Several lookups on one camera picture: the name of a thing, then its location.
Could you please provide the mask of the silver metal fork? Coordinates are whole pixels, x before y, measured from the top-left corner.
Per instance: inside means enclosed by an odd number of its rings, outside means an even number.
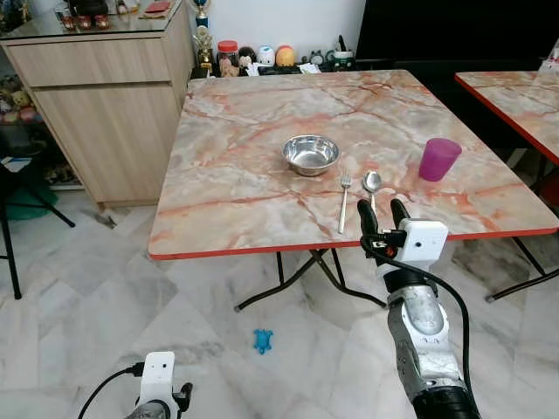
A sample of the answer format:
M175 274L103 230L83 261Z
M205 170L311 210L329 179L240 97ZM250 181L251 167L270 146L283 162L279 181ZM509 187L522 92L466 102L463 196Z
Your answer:
M346 234L346 220L347 216L347 208L349 204L349 193L350 188L353 185L353 179L349 173L343 172L340 178L340 185L341 185L341 202L340 202L340 211L338 216L338 234L344 235Z

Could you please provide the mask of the silver metal spoon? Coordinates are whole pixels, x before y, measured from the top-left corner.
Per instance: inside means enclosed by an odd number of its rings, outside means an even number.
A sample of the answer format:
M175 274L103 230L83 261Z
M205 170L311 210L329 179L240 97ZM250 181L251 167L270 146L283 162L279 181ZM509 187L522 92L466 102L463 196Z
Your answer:
M367 201L372 212L376 210L376 192L382 186L383 180L381 180L379 173L374 170L368 171L361 181L361 187L366 191Z

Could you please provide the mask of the purple plastic cup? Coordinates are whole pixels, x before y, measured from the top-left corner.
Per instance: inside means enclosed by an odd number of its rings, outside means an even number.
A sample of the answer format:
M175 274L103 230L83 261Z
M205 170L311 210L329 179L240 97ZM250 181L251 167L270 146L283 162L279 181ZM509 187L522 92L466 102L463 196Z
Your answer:
M463 148L458 143L446 137L432 137L424 145L418 169L419 178L428 182L439 182L447 175L462 152Z

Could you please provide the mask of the stainless steel bowl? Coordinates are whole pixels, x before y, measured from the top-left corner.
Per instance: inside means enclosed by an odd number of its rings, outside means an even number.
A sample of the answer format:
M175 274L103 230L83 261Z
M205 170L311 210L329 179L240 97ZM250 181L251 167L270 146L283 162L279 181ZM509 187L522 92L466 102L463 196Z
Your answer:
M291 137L282 147L288 168L302 176L323 175L338 162L340 155L338 144L316 134Z

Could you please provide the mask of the blue turtle toy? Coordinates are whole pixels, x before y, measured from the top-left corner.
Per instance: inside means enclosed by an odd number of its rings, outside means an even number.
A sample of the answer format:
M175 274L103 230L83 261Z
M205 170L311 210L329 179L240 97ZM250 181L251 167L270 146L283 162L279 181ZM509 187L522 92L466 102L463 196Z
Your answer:
M257 353L263 355L272 350L271 339L274 335L272 330L259 330L259 328L257 328L257 330L252 331L252 334L254 334L252 348L254 348Z

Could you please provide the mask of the marble top folding table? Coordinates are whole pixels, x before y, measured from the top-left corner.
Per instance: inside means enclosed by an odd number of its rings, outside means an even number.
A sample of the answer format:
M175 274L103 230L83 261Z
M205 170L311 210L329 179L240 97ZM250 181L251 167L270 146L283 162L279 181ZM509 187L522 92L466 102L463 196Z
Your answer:
M554 164L549 172L540 165L530 187L540 199L546 199L546 184L558 175L559 165L558 76L536 71L490 71L456 72L454 78L542 153L543 162Z
M297 175L282 147L316 134L339 145L323 175ZM440 181L419 178L432 137L462 155ZM340 175L374 170L380 223L399 198L413 216L446 223L451 239L555 234L556 215L430 89L404 69L193 79L148 244L157 260L310 251L318 264L331 248L356 247L354 203L338 234Z

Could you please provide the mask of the dark mug with pens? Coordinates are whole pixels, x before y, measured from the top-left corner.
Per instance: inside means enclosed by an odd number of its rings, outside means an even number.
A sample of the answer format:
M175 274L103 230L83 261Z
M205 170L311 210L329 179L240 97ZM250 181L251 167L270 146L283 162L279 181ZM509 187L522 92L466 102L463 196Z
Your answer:
M330 57L333 64L333 69L336 72L351 71L355 66L355 53L352 49L348 48L343 36L338 37L336 41L335 51L332 51Z

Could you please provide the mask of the orange round figurine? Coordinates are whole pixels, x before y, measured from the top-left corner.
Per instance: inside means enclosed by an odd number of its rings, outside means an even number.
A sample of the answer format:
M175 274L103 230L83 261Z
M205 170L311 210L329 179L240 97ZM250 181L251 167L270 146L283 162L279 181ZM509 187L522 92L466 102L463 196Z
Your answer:
M280 45L274 53L274 64L277 67L297 65L297 53L291 45Z

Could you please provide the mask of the black television screen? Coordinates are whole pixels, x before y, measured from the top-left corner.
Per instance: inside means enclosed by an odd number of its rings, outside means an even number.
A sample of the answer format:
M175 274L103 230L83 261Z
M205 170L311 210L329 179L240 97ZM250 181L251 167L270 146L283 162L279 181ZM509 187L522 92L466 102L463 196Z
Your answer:
M540 58L558 25L559 0L366 0L356 58Z

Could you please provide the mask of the red lid snack jar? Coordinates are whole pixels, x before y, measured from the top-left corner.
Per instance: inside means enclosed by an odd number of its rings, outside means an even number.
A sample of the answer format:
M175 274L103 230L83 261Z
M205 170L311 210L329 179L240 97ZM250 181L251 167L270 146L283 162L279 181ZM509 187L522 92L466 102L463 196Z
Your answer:
M240 73L238 44L234 40L221 40L218 43L218 70L221 79L237 77Z

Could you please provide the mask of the gold trophy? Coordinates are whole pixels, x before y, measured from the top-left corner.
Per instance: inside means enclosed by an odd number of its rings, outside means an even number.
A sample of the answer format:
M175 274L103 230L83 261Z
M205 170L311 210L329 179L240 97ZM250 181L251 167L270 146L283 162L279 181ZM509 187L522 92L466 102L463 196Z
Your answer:
M198 73L201 79L207 79L213 73L213 39L209 28L209 17L207 7L209 0L191 0L192 8L195 8L195 26L193 29L193 44L197 54Z

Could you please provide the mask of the black tripod stand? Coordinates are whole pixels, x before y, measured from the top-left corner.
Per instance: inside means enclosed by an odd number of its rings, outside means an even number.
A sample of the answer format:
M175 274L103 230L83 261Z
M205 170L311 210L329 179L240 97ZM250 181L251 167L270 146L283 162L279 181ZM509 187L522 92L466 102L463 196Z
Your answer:
M76 223L69 219L68 216L65 216L53 201L45 199L36 189L25 185L24 178L19 174L24 170L25 165L22 168L17 168L17 170L12 170L12 168L8 168L5 159L9 161L19 160L21 156L15 156L0 148L0 241L3 243L3 254L0 254L0 260L7 262L13 298L20 300L23 298L23 290L21 290L19 272L17 272L15 240L12 238L9 208L20 207L47 210L59 220L64 221L69 228L75 228ZM31 196L33 203L11 201L11 197L20 190L27 192Z

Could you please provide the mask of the light wooden cabinet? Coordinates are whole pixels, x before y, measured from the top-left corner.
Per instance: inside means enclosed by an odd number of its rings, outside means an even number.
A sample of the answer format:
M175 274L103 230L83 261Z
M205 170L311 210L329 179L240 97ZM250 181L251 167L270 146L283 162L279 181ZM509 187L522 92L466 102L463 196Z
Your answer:
M162 192L193 69L192 11L109 18L107 31L67 31L48 10L0 49L101 208L152 206Z

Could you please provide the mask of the red tray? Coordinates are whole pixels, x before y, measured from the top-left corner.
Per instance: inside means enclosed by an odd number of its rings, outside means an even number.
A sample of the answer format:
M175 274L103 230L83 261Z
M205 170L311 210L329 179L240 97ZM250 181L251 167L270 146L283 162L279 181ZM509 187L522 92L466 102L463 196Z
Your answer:
M153 0L147 8L144 9L143 17L163 16L170 11L172 2L170 0Z

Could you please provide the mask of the plush toys pile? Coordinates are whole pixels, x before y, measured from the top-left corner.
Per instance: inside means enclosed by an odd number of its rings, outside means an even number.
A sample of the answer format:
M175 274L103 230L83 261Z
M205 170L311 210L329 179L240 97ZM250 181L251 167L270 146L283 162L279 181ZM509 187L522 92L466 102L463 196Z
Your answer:
M0 77L0 125L44 122L31 95L15 73Z

